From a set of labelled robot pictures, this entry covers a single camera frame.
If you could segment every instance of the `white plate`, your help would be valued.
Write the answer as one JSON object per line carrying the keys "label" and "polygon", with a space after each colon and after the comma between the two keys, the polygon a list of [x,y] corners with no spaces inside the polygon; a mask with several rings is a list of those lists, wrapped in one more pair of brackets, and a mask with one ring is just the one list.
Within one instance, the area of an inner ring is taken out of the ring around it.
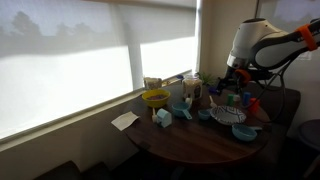
{"label": "white plate", "polygon": [[242,111],[230,106],[217,106],[211,109],[210,114],[219,123],[228,126],[243,123],[247,118]]}

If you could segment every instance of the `paper sheet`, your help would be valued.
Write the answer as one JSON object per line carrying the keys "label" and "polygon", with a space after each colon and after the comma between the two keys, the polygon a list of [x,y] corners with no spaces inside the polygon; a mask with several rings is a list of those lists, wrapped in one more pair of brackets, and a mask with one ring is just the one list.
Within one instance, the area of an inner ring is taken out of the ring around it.
{"label": "paper sheet", "polygon": [[122,114],[121,116],[117,117],[111,124],[116,126],[120,131],[124,130],[125,128],[129,127],[139,116],[133,114],[131,111],[127,112],[126,114]]}

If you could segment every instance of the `window shade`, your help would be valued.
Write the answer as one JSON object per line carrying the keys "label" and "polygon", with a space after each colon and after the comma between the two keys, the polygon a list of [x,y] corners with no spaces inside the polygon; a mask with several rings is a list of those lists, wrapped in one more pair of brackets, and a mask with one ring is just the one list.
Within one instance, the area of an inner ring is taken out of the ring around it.
{"label": "window shade", "polygon": [[195,1],[136,2],[0,2],[0,139],[192,68]]}

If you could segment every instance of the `wall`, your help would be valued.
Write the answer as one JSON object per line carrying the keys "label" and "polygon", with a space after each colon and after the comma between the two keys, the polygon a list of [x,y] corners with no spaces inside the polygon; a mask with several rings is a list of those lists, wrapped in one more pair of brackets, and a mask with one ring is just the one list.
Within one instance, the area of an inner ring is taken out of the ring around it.
{"label": "wall", "polygon": [[0,152],[1,180],[28,180],[73,160],[81,171],[103,161],[113,169],[137,152],[110,122],[126,104]]}
{"label": "wall", "polygon": [[203,0],[200,71],[225,75],[239,25],[254,18],[257,0]]}

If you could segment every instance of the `yellow bowl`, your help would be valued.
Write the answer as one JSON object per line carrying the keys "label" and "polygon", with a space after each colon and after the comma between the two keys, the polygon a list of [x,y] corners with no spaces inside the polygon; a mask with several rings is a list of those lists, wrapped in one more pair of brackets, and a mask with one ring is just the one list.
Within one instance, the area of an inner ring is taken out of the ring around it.
{"label": "yellow bowl", "polygon": [[146,102],[146,104],[149,107],[153,107],[153,108],[160,108],[165,104],[167,104],[169,97],[170,97],[170,92],[164,89],[148,90],[142,94],[142,99]]}

